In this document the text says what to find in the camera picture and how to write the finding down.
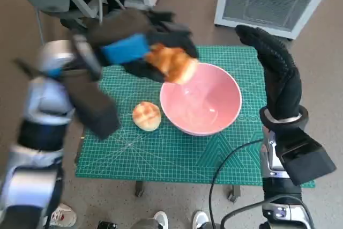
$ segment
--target white sneaker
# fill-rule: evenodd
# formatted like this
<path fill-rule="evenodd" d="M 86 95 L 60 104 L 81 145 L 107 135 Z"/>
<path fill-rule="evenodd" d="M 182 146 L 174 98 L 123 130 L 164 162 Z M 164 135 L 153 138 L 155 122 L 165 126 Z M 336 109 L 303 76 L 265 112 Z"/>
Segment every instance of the white sneaker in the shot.
<path fill-rule="evenodd" d="M 168 217 L 166 213 L 159 211 L 155 214 L 154 219 L 157 220 L 161 226 L 163 226 L 163 229 L 168 229 Z"/>
<path fill-rule="evenodd" d="M 192 229 L 199 229 L 204 223 L 209 221 L 205 212 L 198 211 L 193 217 Z"/>
<path fill-rule="evenodd" d="M 50 225 L 59 227 L 71 227 L 76 223 L 76 213 L 71 207 L 60 204 L 57 209 L 51 215 Z"/>

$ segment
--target pink bowl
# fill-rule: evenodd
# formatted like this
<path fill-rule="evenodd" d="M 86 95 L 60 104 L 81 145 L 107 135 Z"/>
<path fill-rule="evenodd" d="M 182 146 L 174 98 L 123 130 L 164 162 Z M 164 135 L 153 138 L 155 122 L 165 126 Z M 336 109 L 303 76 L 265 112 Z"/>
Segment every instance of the pink bowl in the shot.
<path fill-rule="evenodd" d="M 242 107 L 242 95 L 235 79 L 212 64 L 200 63 L 184 85 L 163 83 L 160 92 L 163 112 L 180 130 L 206 136 L 232 124 Z"/>

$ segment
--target floor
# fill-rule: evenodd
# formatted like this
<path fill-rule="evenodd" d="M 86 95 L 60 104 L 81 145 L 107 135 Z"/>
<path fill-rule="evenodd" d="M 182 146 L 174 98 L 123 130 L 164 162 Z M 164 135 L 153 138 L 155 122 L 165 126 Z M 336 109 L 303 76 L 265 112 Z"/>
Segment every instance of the floor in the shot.
<path fill-rule="evenodd" d="M 156 9 L 168 9 L 193 31 L 197 44 L 240 44 L 230 28 L 214 27 L 217 0 L 159 0 Z M 39 47 L 33 8 L 26 0 L 0 0 L 0 167 L 6 161 L 7 146 L 15 140 L 25 100 L 27 78 L 11 63 L 15 57 L 35 62 Z M 303 81 L 302 104 L 310 112 L 307 132 L 322 143 L 338 170 L 316 181 L 315 189 L 304 190 L 317 228 L 340 228 L 343 223 L 343 4 L 323 0 L 290 50 Z M 48 40 L 62 39 L 65 30 L 58 20 L 43 17 Z M 140 218 L 158 210 L 168 214 L 170 228 L 190 228 L 194 211 L 208 212 L 208 185 L 149 183 L 145 195 L 135 198 L 134 182 L 75 178 L 73 163 L 82 127 L 73 123 L 66 138 L 66 170 L 63 201 L 78 214 L 75 228 L 96 228 L 99 220 L 129 228 Z M 236 204 L 226 200 L 227 189 L 216 186 L 213 203 L 217 221 L 229 211 L 263 198 L 260 187 L 243 187 Z M 227 228 L 258 228 L 264 221 L 260 209 L 233 218 Z"/>

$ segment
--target black cable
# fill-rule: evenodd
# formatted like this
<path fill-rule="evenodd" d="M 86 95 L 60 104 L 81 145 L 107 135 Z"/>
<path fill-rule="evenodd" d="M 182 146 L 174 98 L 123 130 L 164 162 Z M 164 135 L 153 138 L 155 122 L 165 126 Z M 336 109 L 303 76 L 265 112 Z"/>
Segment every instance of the black cable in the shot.
<path fill-rule="evenodd" d="M 212 212 L 212 191 L 213 191 L 213 187 L 214 187 L 214 183 L 219 175 L 219 172 L 221 171 L 221 169 L 224 167 L 226 161 L 238 150 L 244 148 L 244 147 L 247 147 L 247 146 L 250 146 L 252 144 L 256 144 L 258 142 L 261 142 L 263 139 L 257 139 L 255 141 L 252 141 L 252 142 L 248 142 L 248 143 L 245 143 L 243 144 L 242 146 L 239 146 L 237 148 L 235 148 L 227 157 L 226 159 L 223 161 L 223 163 L 221 163 L 221 165 L 218 167 L 213 179 L 212 179 L 212 183 L 211 183 L 211 188 L 210 188 L 210 194 L 208 196 L 208 207 L 209 207 L 209 210 L 210 210 L 210 217 L 211 217 L 211 223 L 212 223 L 212 228 L 215 229 L 215 222 L 214 222 L 214 218 L 213 218 L 213 212 Z"/>
<path fill-rule="evenodd" d="M 239 214 L 239 213 L 242 213 L 242 212 L 244 212 L 244 211 L 247 211 L 247 210 L 249 210 L 249 209 L 253 209 L 253 208 L 256 208 L 256 207 L 258 207 L 258 206 L 262 206 L 263 204 L 266 204 L 266 203 L 270 203 L 270 202 L 276 201 L 276 200 L 278 200 L 278 199 L 280 199 L 280 198 L 292 198 L 292 199 L 294 199 L 294 200 L 299 201 L 299 203 L 304 207 L 304 209 L 305 209 L 305 211 L 306 211 L 306 213 L 307 213 L 307 216 L 309 217 L 309 223 L 310 223 L 311 228 L 313 228 L 313 229 L 315 228 L 315 225 L 314 225 L 314 223 L 313 223 L 313 219 L 312 219 L 311 213 L 310 213 L 310 211 L 309 211 L 309 208 L 306 206 L 305 203 L 303 203 L 303 201 L 302 201 L 301 199 L 299 199 L 299 198 L 297 198 L 297 197 L 294 197 L 294 196 L 292 196 L 292 195 L 290 195 L 290 194 L 279 194 L 279 195 L 275 195 L 275 196 L 273 196 L 273 197 L 271 197 L 271 198 L 268 198 L 268 199 L 266 199 L 266 200 L 264 200 L 264 201 L 256 202 L 256 203 L 254 203 L 254 204 L 247 205 L 247 206 L 244 206 L 244 207 L 242 207 L 242 208 L 240 208 L 240 209 L 236 209 L 236 210 L 230 212 L 229 214 L 227 214 L 226 216 L 224 216 L 223 219 L 221 220 L 221 222 L 220 222 L 220 229 L 225 229 L 225 227 L 224 227 L 225 222 L 226 222 L 229 218 L 231 218 L 231 217 L 233 217 L 233 216 L 235 216 L 235 215 L 237 215 L 237 214 Z"/>

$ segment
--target vent grille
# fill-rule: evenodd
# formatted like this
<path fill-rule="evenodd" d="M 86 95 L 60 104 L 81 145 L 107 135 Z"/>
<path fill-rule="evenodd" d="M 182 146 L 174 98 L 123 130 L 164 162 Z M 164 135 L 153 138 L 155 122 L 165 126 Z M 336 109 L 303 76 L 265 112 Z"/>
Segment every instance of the vent grille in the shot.
<path fill-rule="evenodd" d="M 311 0 L 226 0 L 223 19 L 291 31 Z"/>

